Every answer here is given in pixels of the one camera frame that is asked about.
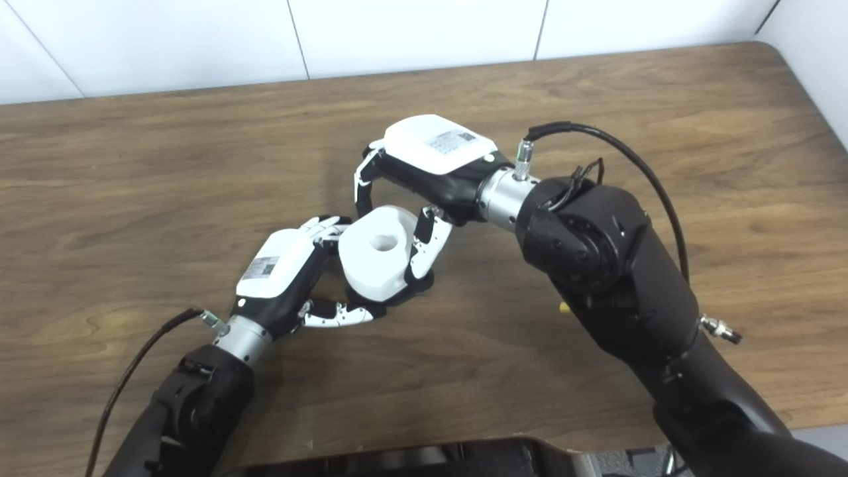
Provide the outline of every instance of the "metal connector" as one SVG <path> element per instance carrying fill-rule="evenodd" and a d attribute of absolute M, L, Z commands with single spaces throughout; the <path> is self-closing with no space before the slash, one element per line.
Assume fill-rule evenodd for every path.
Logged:
<path fill-rule="evenodd" d="M 212 328 L 212 331 L 218 335 L 218 338 L 230 333 L 230 325 L 224 323 L 224 321 L 215 316 L 212 311 L 204 310 L 204 312 L 200 314 L 200 320 Z"/>
<path fill-rule="evenodd" d="M 717 338 L 730 341 L 734 345 L 738 345 L 739 342 L 742 341 L 742 335 L 733 331 L 728 324 L 722 320 L 716 320 L 716 318 L 710 318 L 707 315 L 701 314 L 700 324 L 704 327 L 707 333 Z"/>
<path fill-rule="evenodd" d="M 428 217 L 438 217 L 440 219 L 444 219 L 444 210 L 442 210 L 437 205 L 427 205 L 426 207 L 424 207 L 423 211 Z"/>
<path fill-rule="evenodd" d="M 312 309 L 312 300 L 307 300 L 306 303 L 304 303 L 304 305 L 300 307 L 300 311 L 298 311 L 298 317 L 300 317 L 300 318 L 305 317 L 306 313 L 308 313 L 311 309 Z"/>
<path fill-rule="evenodd" d="M 512 173 L 512 178 L 517 181 L 526 181 L 530 177 L 530 159 L 533 157 L 533 141 L 522 139 L 518 143 L 518 152 L 516 153 L 516 170 Z"/>

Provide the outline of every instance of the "white wall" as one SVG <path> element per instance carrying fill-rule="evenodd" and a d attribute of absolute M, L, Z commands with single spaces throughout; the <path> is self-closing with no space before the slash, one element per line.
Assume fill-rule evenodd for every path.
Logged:
<path fill-rule="evenodd" d="M 0 0 L 0 103 L 744 41 L 774 1 Z"/>
<path fill-rule="evenodd" d="M 0 1 L 0 104 L 81 97 L 26 25 Z"/>
<path fill-rule="evenodd" d="M 86 96 L 306 79 L 278 0 L 6 0 Z"/>
<path fill-rule="evenodd" d="M 848 147 L 848 1 L 782 0 L 756 39 L 784 56 Z"/>
<path fill-rule="evenodd" d="M 545 0 L 290 0 L 310 78 L 533 59 Z"/>
<path fill-rule="evenodd" d="M 550 0 L 538 57 L 750 40 L 776 0 Z"/>

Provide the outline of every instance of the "hole in white object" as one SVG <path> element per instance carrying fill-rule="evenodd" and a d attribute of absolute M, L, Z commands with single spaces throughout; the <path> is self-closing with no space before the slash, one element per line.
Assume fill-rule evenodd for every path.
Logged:
<path fill-rule="evenodd" d="M 398 246 L 398 238 L 393 235 L 375 235 L 369 241 L 374 250 L 388 252 Z"/>

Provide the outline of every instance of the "silver cylinder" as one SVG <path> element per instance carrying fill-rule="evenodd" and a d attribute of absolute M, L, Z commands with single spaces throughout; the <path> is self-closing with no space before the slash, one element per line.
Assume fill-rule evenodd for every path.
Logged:
<path fill-rule="evenodd" d="M 483 184 L 478 201 L 480 215 L 514 233 L 518 211 L 537 183 L 538 179 L 533 176 L 527 176 L 523 181 L 515 179 L 509 167 L 499 169 Z"/>
<path fill-rule="evenodd" d="M 533 157 L 533 142 L 522 139 L 518 143 L 516 169 L 512 177 L 517 181 L 526 181 L 530 177 L 530 159 Z"/>
<path fill-rule="evenodd" d="M 244 361 L 252 368 L 271 343 L 271 334 L 253 320 L 240 315 L 233 315 L 227 325 L 230 327 L 230 332 L 215 340 L 213 345 Z"/>

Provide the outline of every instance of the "cable connector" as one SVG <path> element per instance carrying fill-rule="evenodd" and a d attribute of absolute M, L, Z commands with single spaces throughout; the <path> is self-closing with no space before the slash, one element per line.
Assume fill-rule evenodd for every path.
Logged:
<path fill-rule="evenodd" d="M 200 321 L 212 328 L 212 331 L 218 335 L 218 338 L 222 338 L 226 336 L 227 333 L 230 333 L 230 325 L 224 323 L 224 321 L 215 316 L 212 311 L 204 310 L 203 313 L 200 313 Z"/>
<path fill-rule="evenodd" d="M 512 178 L 517 181 L 526 181 L 530 177 L 530 159 L 533 157 L 533 141 L 522 139 L 518 143 L 518 152 L 516 153 L 516 170 L 512 173 Z"/>
<path fill-rule="evenodd" d="M 701 314 L 700 325 L 704 327 L 707 333 L 717 338 L 730 341 L 734 345 L 738 345 L 739 342 L 742 341 L 742 335 L 733 331 L 733 329 L 722 320 L 716 320 L 716 318 L 710 318 L 705 314 Z"/>

